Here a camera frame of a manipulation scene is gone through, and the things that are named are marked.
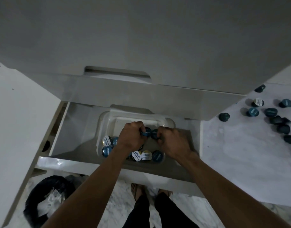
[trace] person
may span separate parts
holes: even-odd
[[[142,122],[127,123],[117,145],[89,178],[46,221],[43,228],[97,227],[130,152],[136,151],[147,140]],[[176,129],[159,127],[157,136],[161,150],[183,166],[200,188],[225,227],[291,227],[257,200],[206,165],[190,150],[188,140]],[[149,203],[140,185],[132,184],[136,200],[133,211],[125,222],[128,227],[149,228]],[[169,199],[170,192],[160,190],[155,207],[162,226],[198,227]]]

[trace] gray cabinet panel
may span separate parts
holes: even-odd
[[[26,74],[63,101],[110,107],[123,105],[155,114],[209,120],[244,95],[145,84],[90,76]]]
[[[0,0],[0,61],[246,94],[291,64],[291,0]]]

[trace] marble floor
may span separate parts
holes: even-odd
[[[69,173],[62,171],[48,170],[46,174],[33,177],[29,180],[23,195],[18,203],[14,215],[7,228],[29,228],[29,224],[24,218],[23,210],[25,201],[34,188],[41,180],[51,175],[68,176]],[[150,226],[160,228],[161,220],[158,212],[153,206],[152,196],[158,189],[148,189],[147,194],[150,199]],[[173,202],[200,228],[221,228],[224,227],[208,201],[204,198],[189,196],[174,192],[170,197]],[[99,228],[122,227],[132,211],[135,200],[131,194],[131,183],[117,181],[109,202],[105,208],[102,219],[98,225]],[[291,225],[291,207],[277,206],[270,203],[263,203],[270,210],[281,216]]]

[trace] sandal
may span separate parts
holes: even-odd
[[[159,195],[160,193],[165,193],[168,197],[170,197],[171,194],[173,194],[172,191],[163,190],[163,189],[159,189],[157,195]]]
[[[146,195],[146,193],[145,193],[145,189],[144,189],[144,185],[140,185],[140,184],[132,183],[132,184],[131,184],[131,192],[132,192],[132,194],[133,194],[133,197],[134,197],[135,201],[137,201],[137,200],[136,200],[136,194],[137,194],[137,190],[138,190],[138,188],[141,189],[141,193],[142,193],[141,195]]]

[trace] black trash bag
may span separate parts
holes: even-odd
[[[65,200],[75,191],[74,184],[62,176],[53,175],[45,178],[30,192],[26,203],[24,216],[32,228],[40,228],[47,220],[47,215],[38,216],[38,204],[46,199],[52,189],[64,193]]]

